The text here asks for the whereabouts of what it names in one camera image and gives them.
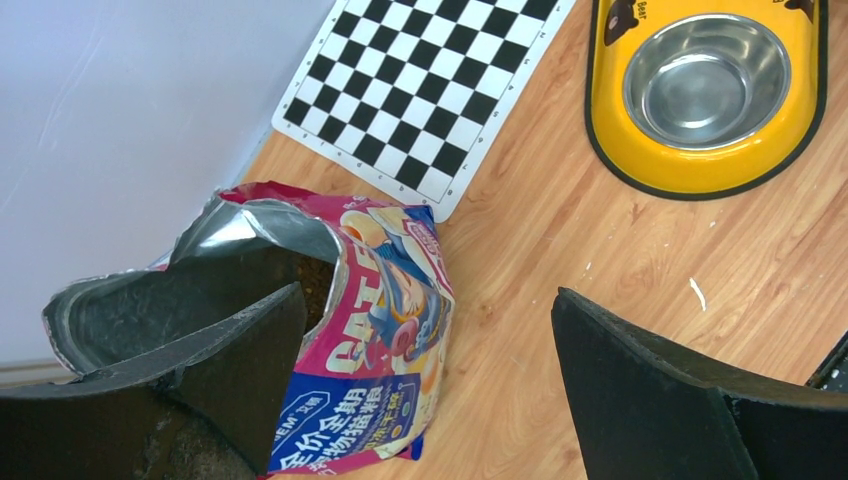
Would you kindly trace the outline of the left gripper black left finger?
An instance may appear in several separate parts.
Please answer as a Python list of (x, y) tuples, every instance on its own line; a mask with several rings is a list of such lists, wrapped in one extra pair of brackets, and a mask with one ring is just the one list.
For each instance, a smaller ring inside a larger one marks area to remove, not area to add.
[(1, 393), (5, 479), (254, 479), (268, 471), (306, 307), (298, 284), (66, 384)]

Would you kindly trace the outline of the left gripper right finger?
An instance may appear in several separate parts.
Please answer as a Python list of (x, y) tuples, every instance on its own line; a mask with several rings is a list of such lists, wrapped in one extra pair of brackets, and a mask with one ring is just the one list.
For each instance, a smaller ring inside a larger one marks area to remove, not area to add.
[(553, 337), (591, 479), (843, 479), (847, 392), (765, 377), (562, 288)]

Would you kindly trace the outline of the pink pet food bag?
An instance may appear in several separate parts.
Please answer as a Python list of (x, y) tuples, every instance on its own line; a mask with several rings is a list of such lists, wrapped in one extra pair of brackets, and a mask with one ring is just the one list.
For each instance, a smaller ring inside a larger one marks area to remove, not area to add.
[(417, 459), (455, 299), (432, 210), (276, 182), (216, 192), (152, 267), (77, 281), (43, 311), (87, 374), (295, 286), (306, 310), (264, 477)]

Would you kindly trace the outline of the yellow double pet bowl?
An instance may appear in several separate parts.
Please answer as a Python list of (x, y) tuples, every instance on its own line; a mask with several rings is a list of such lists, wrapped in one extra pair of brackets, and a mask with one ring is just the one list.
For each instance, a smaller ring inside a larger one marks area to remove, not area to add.
[(816, 135), (827, 104), (825, 1), (596, 1), (590, 143), (621, 181), (704, 201), (756, 188)]

